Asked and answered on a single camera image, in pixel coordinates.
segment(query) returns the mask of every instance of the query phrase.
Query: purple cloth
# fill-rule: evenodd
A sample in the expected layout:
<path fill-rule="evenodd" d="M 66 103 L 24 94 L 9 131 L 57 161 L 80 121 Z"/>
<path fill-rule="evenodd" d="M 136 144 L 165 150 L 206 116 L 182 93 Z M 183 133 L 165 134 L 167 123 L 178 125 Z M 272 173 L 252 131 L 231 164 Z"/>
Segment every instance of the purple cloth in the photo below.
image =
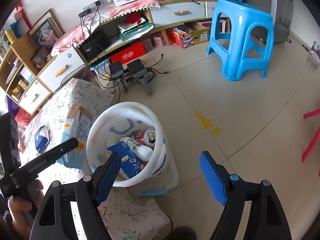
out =
<path fill-rule="evenodd" d="M 12 113 L 13 117 L 16 117 L 20 109 L 19 106 L 8 96 L 5 96 L 4 101 L 7 106 L 8 112 Z"/>

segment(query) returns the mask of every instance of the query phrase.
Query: red ribbon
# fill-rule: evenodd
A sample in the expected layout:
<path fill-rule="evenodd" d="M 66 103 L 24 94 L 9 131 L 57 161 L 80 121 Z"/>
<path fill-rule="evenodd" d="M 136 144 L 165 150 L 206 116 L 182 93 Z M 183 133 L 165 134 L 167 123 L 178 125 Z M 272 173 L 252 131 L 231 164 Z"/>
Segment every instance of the red ribbon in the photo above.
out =
<path fill-rule="evenodd" d="M 31 26 L 31 24 L 29 22 L 29 19 L 28 19 L 27 15 L 26 15 L 24 9 L 23 9 L 23 5 L 22 5 L 21 1 L 18 2 L 18 4 L 16 5 L 16 10 L 17 10 L 17 12 L 19 12 L 19 11 L 21 12 L 22 19 L 25 21 L 25 23 L 28 26 L 28 28 L 30 30 L 32 30 L 32 26 Z"/>

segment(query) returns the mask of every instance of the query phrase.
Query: refrigerator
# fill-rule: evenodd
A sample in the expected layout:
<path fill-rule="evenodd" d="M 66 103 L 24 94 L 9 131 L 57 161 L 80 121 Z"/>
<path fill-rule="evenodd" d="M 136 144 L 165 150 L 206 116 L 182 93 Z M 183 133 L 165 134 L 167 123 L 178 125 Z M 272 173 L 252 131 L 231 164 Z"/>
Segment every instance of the refrigerator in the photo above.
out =
<path fill-rule="evenodd" d="M 292 22 L 293 0 L 244 0 L 267 13 L 272 15 L 275 43 L 290 41 L 288 40 L 289 31 Z M 266 41 L 267 30 L 263 27 L 256 27 L 252 34 L 261 41 Z"/>

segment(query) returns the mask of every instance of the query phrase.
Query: white drawer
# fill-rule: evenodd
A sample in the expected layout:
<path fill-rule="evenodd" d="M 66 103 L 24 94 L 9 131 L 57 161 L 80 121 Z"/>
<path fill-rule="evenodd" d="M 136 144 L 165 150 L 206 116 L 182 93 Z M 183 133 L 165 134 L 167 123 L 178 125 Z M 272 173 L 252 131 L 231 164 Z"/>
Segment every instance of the white drawer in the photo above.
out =
<path fill-rule="evenodd" d="M 61 82 L 66 76 L 83 64 L 83 60 L 72 46 L 58 55 L 56 59 L 40 74 L 39 78 L 52 90 L 52 92 L 54 92 L 60 87 Z M 67 69 L 62 74 L 55 77 L 54 74 L 65 65 L 67 66 Z"/>
<path fill-rule="evenodd" d="M 217 6 L 217 2 L 205 2 L 205 17 L 212 18 L 214 9 Z M 226 14 L 222 13 L 220 17 L 228 17 Z"/>
<path fill-rule="evenodd" d="M 193 19 L 205 18 L 204 2 L 182 2 L 161 6 L 160 9 L 151 9 L 153 23 L 156 27 Z M 175 15 L 175 12 L 189 11 L 188 14 Z"/>
<path fill-rule="evenodd" d="M 33 114 L 49 95 L 50 92 L 38 80 L 35 80 L 21 99 L 20 106 L 29 114 Z"/>

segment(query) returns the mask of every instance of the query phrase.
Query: yellow star sticker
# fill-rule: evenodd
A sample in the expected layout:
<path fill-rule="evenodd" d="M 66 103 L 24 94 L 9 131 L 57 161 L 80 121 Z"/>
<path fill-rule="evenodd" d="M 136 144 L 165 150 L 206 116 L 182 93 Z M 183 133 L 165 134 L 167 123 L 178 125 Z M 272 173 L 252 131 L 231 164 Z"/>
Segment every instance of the yellow star sticker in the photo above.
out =
<path fill-rule="evenodd" d="M 218 126 L 212 128 L 213 131 L 213 135 L 215 134 L 220 134 L 220 132 L 222 131 L 222 128 L 219 128 Z"/>
<path fill-rule="evenodd" d="M 211 125 L 211 119 L 205 119 L 203 118 L 203 121 L 200 122 L 199 124 L 203 125 L 203 130 L 209 128 L 209 127 L 212 127 Z"/>
<path fill-rule="evenodd" d="M 196 116 L 197 118 L 202 119 L 202 118 L 203 118 L 203 112 L 196 112 L 195 116 Z"/>

